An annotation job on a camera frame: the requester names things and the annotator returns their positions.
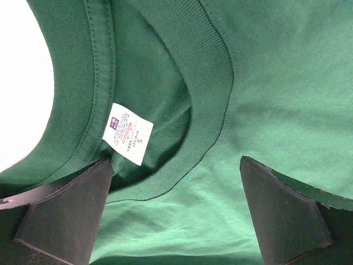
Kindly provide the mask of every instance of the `clothing label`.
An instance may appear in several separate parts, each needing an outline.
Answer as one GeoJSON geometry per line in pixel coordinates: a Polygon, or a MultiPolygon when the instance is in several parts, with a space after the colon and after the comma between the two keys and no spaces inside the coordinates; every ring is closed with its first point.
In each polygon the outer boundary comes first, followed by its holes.
{"type": "Polygon", "coordinates": [[[137,116],[127,108],[113,103],[103,140],[116,152],[141,165],[153,123],[137,116]]]}

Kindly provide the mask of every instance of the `green fabric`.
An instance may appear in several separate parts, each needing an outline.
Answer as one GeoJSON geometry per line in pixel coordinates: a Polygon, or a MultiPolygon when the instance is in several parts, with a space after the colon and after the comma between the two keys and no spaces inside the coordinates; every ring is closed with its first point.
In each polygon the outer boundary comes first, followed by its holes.
{"type": "Polygon", "coordinates": [[[111,156],[92,264],[262,264],[242,156],[353,198],[349,1],[28,2],[54,106],[0,195],[111,156]],[[141,167],[101,140],[113,102],[155,125],[141,167]]]}

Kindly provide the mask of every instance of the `white background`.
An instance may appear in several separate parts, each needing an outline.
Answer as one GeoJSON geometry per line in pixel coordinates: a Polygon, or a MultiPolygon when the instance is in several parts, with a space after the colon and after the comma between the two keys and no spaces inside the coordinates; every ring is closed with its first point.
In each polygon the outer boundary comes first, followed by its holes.
{"type": "Polygon", "coordinates": [[[0,172],[37,145],[53,98],[52,62],[31,9],[0,1],[0,172]]]}

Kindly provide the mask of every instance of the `white tag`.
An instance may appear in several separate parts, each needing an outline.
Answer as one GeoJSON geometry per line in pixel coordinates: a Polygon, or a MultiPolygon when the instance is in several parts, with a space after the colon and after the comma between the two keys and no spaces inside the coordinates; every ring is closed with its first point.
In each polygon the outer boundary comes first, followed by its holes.
{"type": "Polygon", "coordinates": [[[116,152],[141,165],[153,123],[137,116],[127,108],[113,103],[103,135],[116,152]]]}

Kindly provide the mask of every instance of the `green shirt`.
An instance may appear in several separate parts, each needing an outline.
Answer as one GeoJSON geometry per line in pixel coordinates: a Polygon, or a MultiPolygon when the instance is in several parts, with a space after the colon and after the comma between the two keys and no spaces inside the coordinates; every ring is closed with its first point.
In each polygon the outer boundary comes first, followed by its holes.
{"type": "Polygon", "coordinates": [[[262,264],[242,156],[353,198],[350,1],[28,3],[54,104],[0,196],[111,157],[90,263],[262,264]],[[102,140],[113,103],[154,125],[141,166],[102,140]]]}

